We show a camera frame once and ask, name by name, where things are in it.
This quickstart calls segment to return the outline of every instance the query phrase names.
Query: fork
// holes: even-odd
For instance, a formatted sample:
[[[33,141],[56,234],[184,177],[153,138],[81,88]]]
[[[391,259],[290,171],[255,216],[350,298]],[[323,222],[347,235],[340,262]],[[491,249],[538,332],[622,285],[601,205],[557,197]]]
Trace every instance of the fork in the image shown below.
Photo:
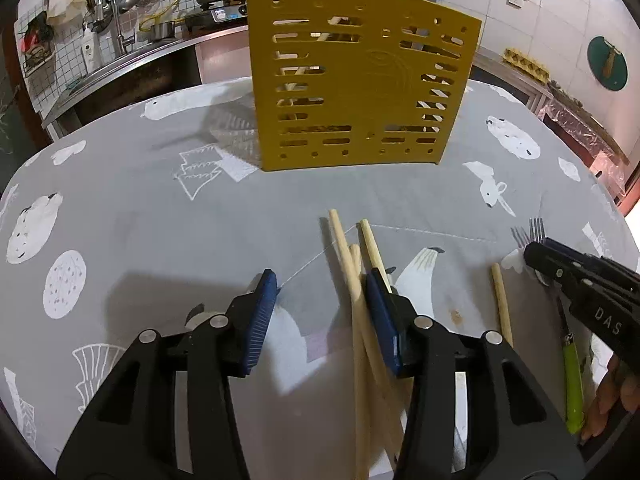
[[[545,225],[542,218],[529,219],[529,236],[524,229],[512,229],[522,240],[543,243],[545,240]],[[566,315],[560,300],[559,285],[548,282],[545,276],[536,270],[538,281],[546,288],[551,300],[558,308],[562,333],[562,357],[564,358],[564,382],[566,396],[566,426],[571,434],[575,434],[584,425],[584,413],[582,412],[582,376],[580,374],[580,361],[574,342],[574,334],[570,332],[566,322]]]
[[[529,235],[522,227],[512,227],[511,235],[513,235],[520,249],[524,249],[531,242]]]

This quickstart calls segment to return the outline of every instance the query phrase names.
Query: stainless steel sink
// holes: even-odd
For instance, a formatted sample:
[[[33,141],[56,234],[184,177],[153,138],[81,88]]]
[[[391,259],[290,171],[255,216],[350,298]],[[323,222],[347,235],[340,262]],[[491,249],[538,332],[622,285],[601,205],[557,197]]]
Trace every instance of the stainless steel sink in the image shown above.
[[[152,52],[161,50],[163,47],[166,47],[172,43],[176,43],[177,41],[180,40],[169,38],[167,40],[156,41],[155,43],[150,43],[148,45],[142,46],[139,49],[134,50],[133,52],[129,52],[128,54],[125,54],[124,56],[111,61],[109,64],[103,66],[102,68],[99,68],[95,72],[91,72],[87,77],[78,82],[78,84],[69,91],[68,97],[72,97],[78,92],[81,92],[84,88],[93,86],[101,79],[107,78],[110,74],[119,72],[129,65],[134,65],[137,61],[143,60]]]

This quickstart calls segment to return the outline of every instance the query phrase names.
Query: gray tablecloth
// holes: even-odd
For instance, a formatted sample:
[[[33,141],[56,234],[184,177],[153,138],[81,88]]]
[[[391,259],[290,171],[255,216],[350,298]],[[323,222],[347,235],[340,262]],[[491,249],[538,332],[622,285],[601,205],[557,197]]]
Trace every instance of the gray tablecloth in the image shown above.
[[[0,399],[47,465],[141,330],[181,332],[196,304],[224,311],[271,268],[282,291],[263,354],[232,381],[250,473],[351,478],[350,302],[330,208],[351,242],[369,219],[399,291],[450,330],[498,328],[489,266],[503,261],[516,350],[562,412],[558,314],[522,269],[511,227],[542,216],[547,235],[638,264],[622,216],[580,160],[520,102],[470,81],[439,166],[264,173],[252,165],[249,90],[240,80],[119,110],[9,183]]]

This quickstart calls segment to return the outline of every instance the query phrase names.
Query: yellow hose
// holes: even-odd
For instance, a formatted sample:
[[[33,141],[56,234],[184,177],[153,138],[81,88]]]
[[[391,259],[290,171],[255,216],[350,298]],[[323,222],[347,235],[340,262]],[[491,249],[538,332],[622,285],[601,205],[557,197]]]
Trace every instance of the yellow hose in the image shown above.
[[[160,10],[159,12],[156,12],[155,14],[151,14],[149,16],[147,16],[144,20],[142,20],[140,22],[140,24],[138,25],[138,30],[140,32],[149,32],[151,30],[151,26],[149,27],[143,27],[143,25],[147,22],[150,22],[151,20],[157,20],[158,18],[160,18],[161,16],[163,16],[164,14],[168,13],[170,10],[173,10],[175,8],[175,6],[178,5],[178,3],[180,3],[180,0],[173,0],[172,3],[170,3],[168,6],[166,6],[164,9]]]

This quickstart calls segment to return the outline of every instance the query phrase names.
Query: faucet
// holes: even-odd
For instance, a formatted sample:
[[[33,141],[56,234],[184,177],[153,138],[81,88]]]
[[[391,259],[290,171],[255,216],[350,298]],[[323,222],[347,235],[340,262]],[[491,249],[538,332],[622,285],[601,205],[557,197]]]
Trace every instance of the faucet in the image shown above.
[[[116,57],[124,56],[127,53],[127,46],[136,42],[136,33],[132,36],[125,38],[122,34],[122,26],[120,25],[120,18],[118,12],[118,4],[116,0],[96,0],[95,2],[95,22],[92,30],[95,32],[104,31],[111,20],[115,17],[116,23]]]

